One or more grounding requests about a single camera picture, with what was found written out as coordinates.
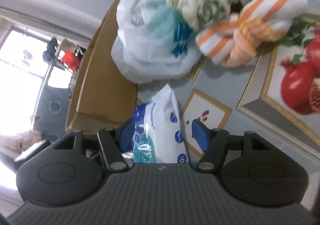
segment cardboard box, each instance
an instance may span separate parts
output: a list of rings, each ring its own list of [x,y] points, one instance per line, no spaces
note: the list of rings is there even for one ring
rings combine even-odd
[[[79,72],[66,122],[68,132],[94,134],[103,128],[117,128],[131,117],[137,86],[126,80],[111,58],[117,36],[116,0],[95,33]]]

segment wet wipes package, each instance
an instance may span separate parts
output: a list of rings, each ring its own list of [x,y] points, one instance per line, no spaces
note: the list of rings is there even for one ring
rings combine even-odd
[[[187,163],[175,95],[167,84],[132,115],[132,138],[136,163]]]

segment white plastic bag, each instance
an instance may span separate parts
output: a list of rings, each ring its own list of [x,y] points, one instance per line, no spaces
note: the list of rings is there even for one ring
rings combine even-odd
[[[128,80],[180,78],[199,60],[191,29],[166,0],[120,0],[116,16],[123,47],[117,38],[111,55]]]
[[[133,157],[138,163],[187,163],[175,95],[167,84],[149,103],[137,106]]]

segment striped towel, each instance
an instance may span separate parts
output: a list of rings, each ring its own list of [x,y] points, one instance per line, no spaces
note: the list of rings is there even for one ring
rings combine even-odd
[[[308,0],[253,0],[240,14],[199,32],[196,43],[214,64],[236,67],[254,58],[261,42],[284,37],[307,8]]]

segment pomegranate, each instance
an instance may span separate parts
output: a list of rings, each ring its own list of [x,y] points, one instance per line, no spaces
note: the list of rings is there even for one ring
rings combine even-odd
[[[286,74],[281,82],[281,96],[285,104],[299,114],[313,111],[309,103],[309,91],[315,77],[310,62],[300,62],[301,55],[295,55],[290,61],[287,57],[281,61]]]
[[[314,78],[309,92],[311,108],[320,114],[320,78]]]
[[[320,74],[320,31],[319,29],[315,29],[313,33],[316,37],[307,45],[305,53],[307,60],[316,69],[317,73]]]

